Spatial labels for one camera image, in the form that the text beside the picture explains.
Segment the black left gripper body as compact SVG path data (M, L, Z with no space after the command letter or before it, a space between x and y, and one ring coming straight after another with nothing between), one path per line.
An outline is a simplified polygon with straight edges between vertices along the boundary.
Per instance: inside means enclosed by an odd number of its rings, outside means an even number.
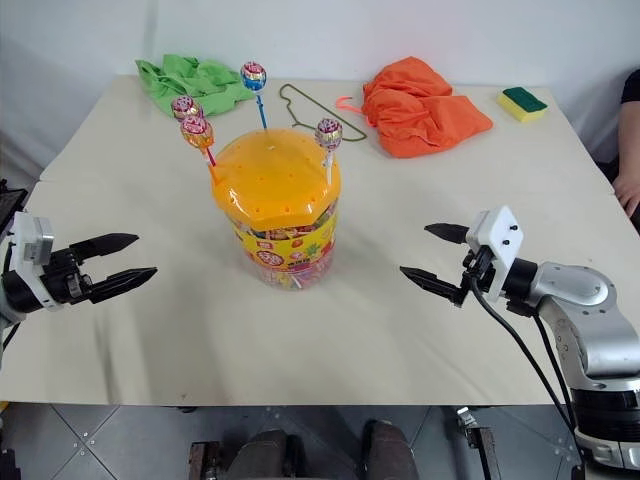
M41 280L52 298L60 304L75 304L89 299L92 280L80 271L84 251L77 245L51 253L43 266Z

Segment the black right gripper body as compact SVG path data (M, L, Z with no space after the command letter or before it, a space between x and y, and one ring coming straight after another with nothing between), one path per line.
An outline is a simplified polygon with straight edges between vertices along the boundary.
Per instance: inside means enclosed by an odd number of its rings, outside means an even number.
M481 246L477 252L469 250L463 260L464 272L460 287L462 300L472 291L471 280L475 279L478 289L482 293L488 293L495 276L495 268L492 265L494 254L488 246Z

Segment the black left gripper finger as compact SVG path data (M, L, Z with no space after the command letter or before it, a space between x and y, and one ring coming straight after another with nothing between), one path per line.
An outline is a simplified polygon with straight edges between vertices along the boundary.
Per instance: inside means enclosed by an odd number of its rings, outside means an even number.
M156 267L134 268L108 276L95 283L88 300L97 304L134 290L150 280L158 269Z
M71 244L69 249L77 261L85 261L98 256L107 256L127 248L139 239L129 233L109 233Z

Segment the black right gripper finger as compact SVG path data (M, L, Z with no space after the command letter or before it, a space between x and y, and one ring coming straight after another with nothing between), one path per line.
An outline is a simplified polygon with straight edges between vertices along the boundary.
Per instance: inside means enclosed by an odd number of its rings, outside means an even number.
M424 230L436 237L455 244L465 244L469 232L467 226L451 223L433 223L426 225Z
M457 307L461 307L469 292L468 286L456 286L440 280L434 273L415 268L400 266L399 270L421 289L445 298Z

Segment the bystander bare hand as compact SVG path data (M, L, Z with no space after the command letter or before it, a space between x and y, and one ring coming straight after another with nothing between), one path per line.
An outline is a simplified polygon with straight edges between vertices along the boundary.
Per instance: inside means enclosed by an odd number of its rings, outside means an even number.
M640 203L640 180L637 175L620 174L613 182L615 195L625 213L631 218Z

